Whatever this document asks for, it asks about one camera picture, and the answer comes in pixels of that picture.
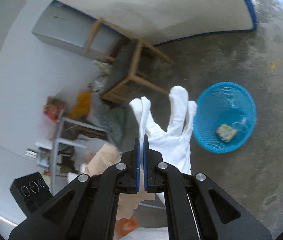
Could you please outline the white cotton glove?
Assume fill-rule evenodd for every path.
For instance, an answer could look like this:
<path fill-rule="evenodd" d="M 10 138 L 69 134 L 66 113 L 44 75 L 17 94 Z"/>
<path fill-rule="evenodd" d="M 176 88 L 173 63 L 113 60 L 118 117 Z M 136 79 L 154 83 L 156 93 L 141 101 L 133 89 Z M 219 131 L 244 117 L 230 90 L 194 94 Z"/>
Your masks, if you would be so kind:
<path fill-rule="evenodd" d="M 191 174 L 190 139 L 197 104 L 189 100 L 187 90 L 174 86 L 169 92 L 171 114 L 167 130 L 155 123 L 151 113 L 151 102 L 146 97 L 135 98 L 130 103 L 139 125 L 139 140 L 148 136 L 149 148 L 160 152 L 163 161 L 178 168 L 184 174 Z"/>

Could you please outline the small colourful snack packet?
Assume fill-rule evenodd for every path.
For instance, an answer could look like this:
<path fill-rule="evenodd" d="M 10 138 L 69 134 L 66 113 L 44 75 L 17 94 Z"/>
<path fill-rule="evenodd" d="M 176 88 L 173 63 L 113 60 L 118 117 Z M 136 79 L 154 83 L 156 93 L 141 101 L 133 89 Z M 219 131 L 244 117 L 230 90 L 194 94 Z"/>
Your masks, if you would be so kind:
<path fill-rule="evenodd" d="M 230 142 L 238 133 L 232 126 L 221 124 L 215 131 L 223 142 Z"/>

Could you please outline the clear plastic cup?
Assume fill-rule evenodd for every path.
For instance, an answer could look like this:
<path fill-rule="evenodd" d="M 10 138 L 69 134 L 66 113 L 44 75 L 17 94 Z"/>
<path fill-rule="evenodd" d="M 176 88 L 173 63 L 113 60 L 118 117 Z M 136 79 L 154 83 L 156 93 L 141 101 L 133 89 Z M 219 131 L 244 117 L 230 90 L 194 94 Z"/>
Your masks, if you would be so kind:
<path fill-rule="evenodd" d="M 247 133 L 247 117 L 245 115 L 241 115 L 238 121 L 233 122 L 232 127 L 238 132 Z"/>

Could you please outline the blue plastic trash basket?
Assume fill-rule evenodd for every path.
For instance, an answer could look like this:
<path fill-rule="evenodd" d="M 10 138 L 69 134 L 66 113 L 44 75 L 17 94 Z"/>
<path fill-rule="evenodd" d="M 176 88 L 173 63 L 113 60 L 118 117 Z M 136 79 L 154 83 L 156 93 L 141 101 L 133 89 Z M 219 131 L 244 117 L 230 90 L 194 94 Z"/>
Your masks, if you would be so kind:
<path fill-rule="evenodd" d="M 215 133 L 216 129 L 221 124 L 232 126 L 241 115 L 247 117 L 247 133 L 238 132 L 230 142 L 223 142 Z M 250 93 L 237 83 L 219 82 L 204 90 L 197 99 L 193 136 L 208 152 L 233 152 L 251 136 L 256 120 L 256 104 Z"/>

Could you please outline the white metal shelf table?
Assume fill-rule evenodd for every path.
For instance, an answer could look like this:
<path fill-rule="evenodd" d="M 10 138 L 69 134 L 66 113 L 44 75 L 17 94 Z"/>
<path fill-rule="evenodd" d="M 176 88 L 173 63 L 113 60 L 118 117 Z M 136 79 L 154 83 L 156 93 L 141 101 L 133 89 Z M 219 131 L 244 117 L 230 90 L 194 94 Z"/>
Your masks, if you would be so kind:
<path fill-rule="evenodd" d="M 86 120 L 74 120 L 63 117 L 57 124 L 57 130 L 52 140 L 52 150 L 50 151 L 50 191 L 53 195 L 58 193 L 62 188 L 57 185 L 56 178 L 64 176 L 57 168 L 58 155 L 67 152 L 67 150 L 74 151 L 75 147 L 83 148 L 84 150 L 87 148 L 84 142 L 75 142 L 80 134 L 89 138 L 109 140 L 105 129 L 95 126 Z"/>

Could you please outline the yellow plastic bag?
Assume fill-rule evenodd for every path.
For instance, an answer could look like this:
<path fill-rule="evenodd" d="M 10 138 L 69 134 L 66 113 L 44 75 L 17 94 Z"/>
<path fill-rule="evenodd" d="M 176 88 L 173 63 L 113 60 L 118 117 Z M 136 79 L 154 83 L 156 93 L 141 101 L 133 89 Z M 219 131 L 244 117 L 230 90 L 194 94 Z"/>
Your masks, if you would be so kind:
<path fill-rule="evenodd" d="M 79 119 L 88 116 L 91 106 L 91 90 L 79 92 L 76 98 L 76 104 L 68 114 L 69 118 Z"/>

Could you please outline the wooden chair black seat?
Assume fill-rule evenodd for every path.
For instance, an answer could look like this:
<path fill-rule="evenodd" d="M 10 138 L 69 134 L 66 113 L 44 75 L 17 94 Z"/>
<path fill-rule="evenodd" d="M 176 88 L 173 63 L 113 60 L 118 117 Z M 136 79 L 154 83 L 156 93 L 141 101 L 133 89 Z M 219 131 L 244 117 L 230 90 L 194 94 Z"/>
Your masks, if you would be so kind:
<path fill-rule="evenodd" d="M 124 45 L 124 48 L 120 49 L 117 57 L 112 57 L 91 48 L 91 45 L 93 44 L 93 41 L 95 40 L 102 25 L 110 27 L 130 39 L 130 42 Z M 83 52 L 85 54 L 89 52 L 94 53 L 95 55 L 98 55 L 112 63 L 110 75 L 101 92 L 101 98 L 103 100 L 118 104 L 126 103 L 128 98 L 126 98 L 125 95 L 129 91 L 129 82 L 134 82 L 138 85 L 154 90 L 155 92 L 165 95 L 169 94 L 168 91 L 146 80 L 143 78 L 142 74 L 138 73 L 140 58 L 144 48 L 152 51 L 155 55 L 161 57 L 170 64 L 174 64 L 174 61 L 169 58 L 168 55 L 164 54 L 152 44 L 144 41 L 135 33 L 116 24 L 110 23 L 104 18 L 99 18 L 93 23 Z"/>

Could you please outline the grey refrigerator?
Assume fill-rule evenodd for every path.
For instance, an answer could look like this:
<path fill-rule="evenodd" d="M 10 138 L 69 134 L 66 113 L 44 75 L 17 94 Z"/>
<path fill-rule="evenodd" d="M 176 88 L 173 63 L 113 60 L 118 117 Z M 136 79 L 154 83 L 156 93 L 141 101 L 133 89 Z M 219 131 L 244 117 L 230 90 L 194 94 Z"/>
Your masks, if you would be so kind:
<path fill-rule="evenodd" d="M 116 57 L 116 49 L 124 37 L 112 28 L 101 25 L 89 50 L 85 51 L 95 21 L 83 12 L 53 0 L 42 12 L 32 33 L 43 43 L 92 60 L 111 61 Z"/>

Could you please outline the white mattress blue edge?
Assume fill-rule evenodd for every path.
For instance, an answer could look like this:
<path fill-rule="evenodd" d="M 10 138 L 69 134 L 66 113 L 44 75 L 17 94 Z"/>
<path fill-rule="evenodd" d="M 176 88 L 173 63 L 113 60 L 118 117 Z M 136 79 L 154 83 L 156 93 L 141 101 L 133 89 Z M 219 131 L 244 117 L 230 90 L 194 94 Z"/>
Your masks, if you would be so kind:
<path fill-rule="evenodd" d="M 254 0 L 56 0 L 152 44 L 257 27 Z"/>

